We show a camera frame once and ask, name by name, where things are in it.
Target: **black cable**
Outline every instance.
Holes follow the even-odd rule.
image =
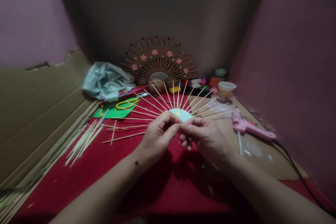
[[[309,188],[309,186],[307,185],[305,179],[302,177],[301,173],[299,172],[298,168],[296,167],[296,165],[294,164],[292,158],[290,157],[290,155],[288,154],[288,152],[285,150],[285,148],[276,140],[272,141],[273,143],[275,143],[276,145],[278,145],[281,149],[283,149],[283,151],[286,153],[286,155],[288,156],[290,163],[293,167],[293,169],[295,170],[295,172],[297,173],[297,175],[299,176],[301,182],[303,183],[303,185],[305,186],[305,188],[307,189],[307,191],[309,192],[309,194],[313,197],[313,199],[316,201],[316,203],[320,206],[320,208],[322,210],[324,210],[325,212],[329,213],[327,211],[327,209],[322,205],[322,203],[316,198],[316,196],[313,194],[313,192],[311,191],[311,189]]]

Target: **pink wall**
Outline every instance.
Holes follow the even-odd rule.
[[[335,67],[336,0],[262,0],[229,76],[334,202]]]
[[[61,63],[76,44],[61,0],[0,0],[0,66]]]

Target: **scissors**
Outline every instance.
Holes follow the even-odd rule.
[[[117,103],[117,105],[115,106],[116,109],[118,110],[123,110],[123,109],[129,109],[131,107],[133,107],[134,105],[136,105],[138,102],[139,102],[139,98],[143,98],[143,97],[147,97],[149,94],[147,92],[143,92],[139,95],[137,95],[134,99],[132,100],[128,100],[128,101],[122,101],[122,102],[119,102]],[[132,103],[130,104],[129,106],[127,107],[120,107],[121,104],[125,104],[125,103]]]

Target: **forearm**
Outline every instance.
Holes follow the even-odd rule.
[[[71,202],[51,223],[105,223],[111,220],[124,196],[147,168],[133,152]]]
[[[240,155],[223,159],[220,169],[264,223],[335,223],[322,209]]]

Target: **table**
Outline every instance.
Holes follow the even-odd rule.
[[[147,99],[155,104],[151,97]],[[199,105],[207,101],[209,99],[206,98]],[[138,105],[150,110],[154,109],[143,100]],[[235,98],[231,99],[226,110],[233,110],[235,106],[238,106],[250,121],[255,121]],[[136,107],[134,111],[142,111],[142,109]],[[136,112],[131,112],[129,117],[148,118]],[[238,151],[237,135],[233,132],[232,121],[215,117],[213,119],[233,148]],[[114,125],[111,119],[105,120],[104,123]],[[146,121],[131,122],[126,119],[118,122],[117,125],[126,126],[134,123],[145,124]],[[142,131],[145,131],[145,128],[134,128],[126,133],[115,133],[114,138]],[[112,145],[102,144],[103,141],[111,139],[111,136],[112,131],[102,130],[72,168],[64,166],[67,153],[70,151],[68,150],[32,192],[11,223],[47,223],[81,192],[130,154],[142,139],[142,135],[138,135],[113,142]],[[242,136],[242,141],[243,148],[251,153],[251,156],[245,155],[250,162],[312,200],[301,181],[296,180],[297,175],[281,151],[249,134]],[[117,218],[146,217],[157,214],[221,213],[234,215],[235,218],[246,218],[249,222],[253,219],[257,220],[253,209],[239,191],[204,164],[196,147],[193,145],[193,149],[187,151],[181,147],[179,135],[176,136],[168,147],[166,155],[138,180],[125,197],[118,210]],[[332,205],[326,196],[311,180],[307,179],[307,182],[321,202],[327,208],[331,208]]]

